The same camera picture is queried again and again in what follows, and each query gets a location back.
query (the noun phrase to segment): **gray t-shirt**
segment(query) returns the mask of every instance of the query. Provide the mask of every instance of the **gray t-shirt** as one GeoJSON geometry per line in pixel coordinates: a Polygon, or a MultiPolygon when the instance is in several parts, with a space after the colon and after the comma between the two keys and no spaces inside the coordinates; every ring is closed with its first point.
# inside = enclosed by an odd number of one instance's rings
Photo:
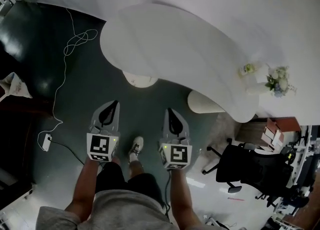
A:
{"type": "MultiPolygon", "coordinates": [[[[41,207],[36,230],[177,230],[162,213],[154,199],[128,190],[108,190],[96,194],[92,213],[87,221],[57,208],[41,207]]],[[[192,230],[218,230],[216,226],[202,225],[192,230]]]]}

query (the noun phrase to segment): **person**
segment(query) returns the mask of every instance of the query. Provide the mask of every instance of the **person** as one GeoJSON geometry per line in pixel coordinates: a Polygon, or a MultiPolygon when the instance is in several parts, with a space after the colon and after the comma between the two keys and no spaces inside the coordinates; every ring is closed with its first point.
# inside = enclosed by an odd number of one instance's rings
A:
{"type": "MultiPolygon", "coordinates": [[[[128,182],[124,180],[118,158],[107,162],[98,176],[98,162],[87,158],[70,205],[65,210],[41,207],[36,230],[177,229],[162,211],[164,202],[155,177],[145,173],[138,161],[143,145],[142,137],[135,138],[128,155],[128,182]]],[[[171,171],[170,197],[179,229],[220,229],[202,224],[194,213],[181,169],[171,171]]]]}

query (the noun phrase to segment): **white table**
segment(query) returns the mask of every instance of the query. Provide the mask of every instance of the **white table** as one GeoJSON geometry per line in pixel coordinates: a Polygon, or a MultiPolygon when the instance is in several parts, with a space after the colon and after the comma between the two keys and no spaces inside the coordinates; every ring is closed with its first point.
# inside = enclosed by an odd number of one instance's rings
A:
{"type": "Polygon", "coordinates": [[[186,11],[155,4],[122,9],[107,20],[100,45],[115,67],[196,90],[238,122],[251,120],[258,109],[259,96],[246,93],[256,78],[238,75],[246,56],[224,33],[186,11]]]}

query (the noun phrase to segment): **black shorts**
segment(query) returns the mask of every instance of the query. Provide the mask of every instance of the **black shorts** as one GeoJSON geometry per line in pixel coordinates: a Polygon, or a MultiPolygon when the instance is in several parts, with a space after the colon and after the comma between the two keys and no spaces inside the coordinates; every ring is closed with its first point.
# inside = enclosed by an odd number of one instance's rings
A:
{"type": "Polygon", "coordinates": [[[155,199],[162,207],[164,206],[161,190],[153,175],[143,173],[125,182],[120,166],[114,162],[107,162],[96,178],[95,193],[115,189],[142,193],[155,199]]]}

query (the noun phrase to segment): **white sneaker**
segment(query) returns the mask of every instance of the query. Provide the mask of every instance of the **white sneaker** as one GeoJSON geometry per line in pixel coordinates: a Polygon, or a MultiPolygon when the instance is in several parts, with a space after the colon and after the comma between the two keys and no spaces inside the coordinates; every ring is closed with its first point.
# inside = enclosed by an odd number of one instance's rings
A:
{"type": "Polygon", "coordinates": [[[132,148],[128,154],[129,163],[133,160],[138,160],[138,155],[141,153],[142,148],[144,147],[144,138],[138,136],[134,139],[132,148]]]}

